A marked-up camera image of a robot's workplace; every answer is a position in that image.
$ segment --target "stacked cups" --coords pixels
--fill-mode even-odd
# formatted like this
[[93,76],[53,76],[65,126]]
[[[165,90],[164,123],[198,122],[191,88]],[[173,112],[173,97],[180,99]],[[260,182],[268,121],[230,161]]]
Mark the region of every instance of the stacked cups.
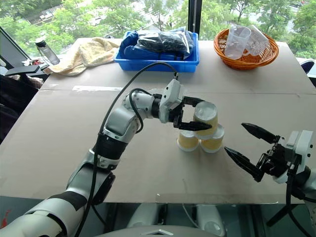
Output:
[[224,128],[217,122],[217,108],[214,104],[202,101],[196,105],[194,121],[204,122],[212,125],[210,129],[201,131],[181,131],[178,138],[178,146],[181,150],[194,151],[200,143],[202,149],[207,153],[215,153],[222,146]]

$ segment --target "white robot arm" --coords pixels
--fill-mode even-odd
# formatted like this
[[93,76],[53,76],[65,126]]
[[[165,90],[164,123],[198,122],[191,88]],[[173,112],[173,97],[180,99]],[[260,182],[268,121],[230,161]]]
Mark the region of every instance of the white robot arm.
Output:
[[[99,133],[96,183],[93,205],[103,202],[115,175],[112,173],[125,147],[142,128],[143,119],[158,118],[162,123],[172,122],[184,130],[209,129],[210,125],[192,121],[182,122],[185,104],[195,105],[202,100],[183,95],[183,86],[173,79],[162,95],[151,95],[134,89],[124,96],[123,103],[109,116],[103,132]],[[71,236],[82,220],[91,191],[95,147],[71,175],[66,191],[51,196],[23,216],[0,230],[1,237],[66,237]]]
[[286,206],[288,214],[298,228],[308,237],[310,234],[302,228],[291,211],[291,195],[304,200],[309,209],[311,222],[316,234],[316,170],[306,164],[313,148],[311,131],[293,131],[285,143],[284,137],[273,135],[267,130],[250,123],[241,124],[250,134],[273,144],[272,148],[263,153],[257,165],[241,153],[225,147],[233,161],[260,182],[265,173],[273,176],[279,184],[287,183]]

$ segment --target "table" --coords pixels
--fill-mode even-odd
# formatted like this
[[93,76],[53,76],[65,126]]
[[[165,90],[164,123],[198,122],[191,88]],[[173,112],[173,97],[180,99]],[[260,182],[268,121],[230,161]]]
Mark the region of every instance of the table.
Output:
[[[285,137],[292,129],[316,131],[315,89],[286,45],[271,65],[249,72],[223,65],[211,50],[212,42],[200,45],[197,72],[181,74],[180,81],[188,96],[216,104],[219,122],[225,127],[225,146],[256,163],[270,146],[248,134],[242,122]],[[208,55],[218,69],[208,65]],[[63,192],[69,176],[93,146],[117,94],[104,87],[122,87],[133,74],[108,64],[74,78],[51,75],[0,146],[0,194],[46,198]],[[149,74],[155,77],[146,83]],[[168,74],[145,73],[134,87],[159,90],[171,79]],[[73,90],[76,85],[101,87]],[[185,110],[185,120],[192,116],[193,109]],[[285,203],[285,185],[269,176],[255,182],[222,149],[212,155],[200,148],[185,153],[176,145],[177,135],[171,124],[145,120],[143,131],[132,139],[114,171],[117,178],[106,202]],[[314,156],[310,167],[316,167]]]
[[[199,41],[200,64],[195,73],[181,73],[189,92],[216,93],[316,93],[286,43],[278,42],[277,59],[251,71],[228,68],[215,53],[212,41]],[[72,90],[74,86],[123,87],[136,72],[123,71],[117,63],[88,68],[75,77],[51,75],[42,89]],[[144,89],[164,88],[172,79],[168,72],[144,72],[131,85]]]

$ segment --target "woven basket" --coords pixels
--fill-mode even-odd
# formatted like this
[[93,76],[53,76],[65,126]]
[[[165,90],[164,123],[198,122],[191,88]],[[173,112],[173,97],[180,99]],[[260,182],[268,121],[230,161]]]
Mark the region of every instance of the woven basket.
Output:
[[270,36],[263,33],[269,39],[269,45],[263,53],[258,56],[252,56],[248,54],[247,56],[242,56],[238,60],[226,57],[224,54],[226,40],[228,36],[229,29],[222,30],[214,39],[214,49],[216,53],[221,57],[223,62],[230,66],[231,68],[238,70],[250,70],[257,67],[262,67],[272,63],[278,55],[277,43]]

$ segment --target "yellow towel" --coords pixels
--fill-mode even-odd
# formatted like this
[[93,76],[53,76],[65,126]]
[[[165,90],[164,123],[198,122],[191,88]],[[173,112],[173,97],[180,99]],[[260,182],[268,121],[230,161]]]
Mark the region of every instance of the yellow towel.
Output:
[[77,39],[65,58],[61,59],[59,64],[49,66],[44,72],[66,76],[80,74],[87,67],[112,62],[118,47],[111,39],[101,37]]

